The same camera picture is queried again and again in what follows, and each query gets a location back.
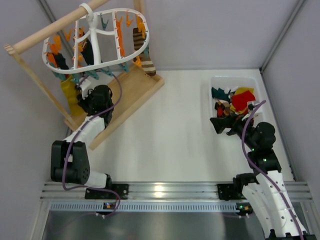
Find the dark navy sock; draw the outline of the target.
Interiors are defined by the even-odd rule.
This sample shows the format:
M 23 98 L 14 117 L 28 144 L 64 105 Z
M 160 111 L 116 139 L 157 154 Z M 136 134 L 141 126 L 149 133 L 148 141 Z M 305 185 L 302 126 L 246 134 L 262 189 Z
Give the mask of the dark navy sock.
M 81 46 L 81 54 L 84 57 L 84 60 L 87 65 L 93 65 L 94 64 L 94 54 L 93 54 L 93 48 L 90 40 L 88 38 L 85 38 L 83 41 L 79 43 Z
M 62 70 L 69 70 L 70 69 L 66 63 L 66 59 L 64 58 L 64 56 L 61 53 L 58 53 L 58 54 L 53 53 L 53 58 L 55 60 L 57 68 L 60 68 Z

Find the red sock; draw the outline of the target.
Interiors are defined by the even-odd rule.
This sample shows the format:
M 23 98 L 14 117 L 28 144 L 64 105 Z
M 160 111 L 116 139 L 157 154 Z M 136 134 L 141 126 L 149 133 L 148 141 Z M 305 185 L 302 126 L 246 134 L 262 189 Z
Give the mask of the red sock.
M 243 111 L 247 107 L 247 102 L 255 101 L 255 95 L 249 90 L 236 94 L 232 97 L 232 105 L 237 112 Z

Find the large mustard yellow sock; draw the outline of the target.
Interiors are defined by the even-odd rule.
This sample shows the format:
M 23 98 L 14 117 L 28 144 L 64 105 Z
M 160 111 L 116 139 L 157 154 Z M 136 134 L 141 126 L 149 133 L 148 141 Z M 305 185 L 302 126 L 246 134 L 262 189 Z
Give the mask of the large mustard yellow sock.
M 69 75 L 66 80 L 61 81 L 60 88 L 66 97 L 71 114 L 76 117 L 81 116 L 84 110 L 78 105 L 77 95 L 80 94 L 80 91 L 76 89 L 73 76 Z

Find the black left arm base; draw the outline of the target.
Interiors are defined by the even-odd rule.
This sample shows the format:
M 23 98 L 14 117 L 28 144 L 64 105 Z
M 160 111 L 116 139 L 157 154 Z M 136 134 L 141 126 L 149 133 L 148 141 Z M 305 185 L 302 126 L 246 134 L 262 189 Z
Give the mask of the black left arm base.
M 128 199 L 129 184 L 126 183 L 113 183 L 111 190 L 117 193 L 121 200 Z M 86 189 L 84 198 L 86 200 L 115 200 L 117 196 L 111 192 L 101 190 Z

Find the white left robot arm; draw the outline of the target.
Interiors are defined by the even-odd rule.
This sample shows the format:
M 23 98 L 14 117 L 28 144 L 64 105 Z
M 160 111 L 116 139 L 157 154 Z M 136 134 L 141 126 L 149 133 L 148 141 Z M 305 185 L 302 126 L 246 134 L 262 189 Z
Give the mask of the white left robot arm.
M 86 97 L 77 96 L 79 106 L 87 113 L 84 122 L 70 136 L 51 145 L 50 178 L 54 182 L 108 189 L 109 174 L 91 170 L 87 148 L 106 129 L 112 119 L 113 93 L 107 85 L 98 85 Z

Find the thin mustard yellow sock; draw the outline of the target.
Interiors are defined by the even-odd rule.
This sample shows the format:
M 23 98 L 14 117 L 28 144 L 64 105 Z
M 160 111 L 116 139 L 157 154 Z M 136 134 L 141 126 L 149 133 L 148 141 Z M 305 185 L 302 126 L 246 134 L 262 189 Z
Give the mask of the thin mustard yellow sock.
M 243 94 L 245 92 L 250 92 L 252 95 L 254 95 L 254 88 L 251 87 L 239 87 L 237 90 L 234 92 L 234 96 Z

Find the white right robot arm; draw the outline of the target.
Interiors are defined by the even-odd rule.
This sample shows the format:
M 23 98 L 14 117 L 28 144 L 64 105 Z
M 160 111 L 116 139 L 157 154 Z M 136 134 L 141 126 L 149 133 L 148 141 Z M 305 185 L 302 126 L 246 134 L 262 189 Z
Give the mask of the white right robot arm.
M 228 191 L 219 197 L 225 201 L 244 198 L 256 215 L 267 240 L 315 240 L 302 224 L 285 187 L 282 168 L 273 145 L 275 127 L 265 121 L 254 125 L 247 116 L 231 114 L 212 117 L 210 122 L 217 134 L 225 129 L 228 136 L 237 135 L 252 173 L 237 174 Z

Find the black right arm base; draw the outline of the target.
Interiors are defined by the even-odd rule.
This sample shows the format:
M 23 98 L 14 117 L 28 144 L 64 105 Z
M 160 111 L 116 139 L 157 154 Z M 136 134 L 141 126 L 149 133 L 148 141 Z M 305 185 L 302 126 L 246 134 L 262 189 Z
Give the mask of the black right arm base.
M 218 198 L 224 201 L 230 200 L 244 200 L 245 197 L 242 195 L 237 186 L 231 183 L 220 183 L 217 184 Z

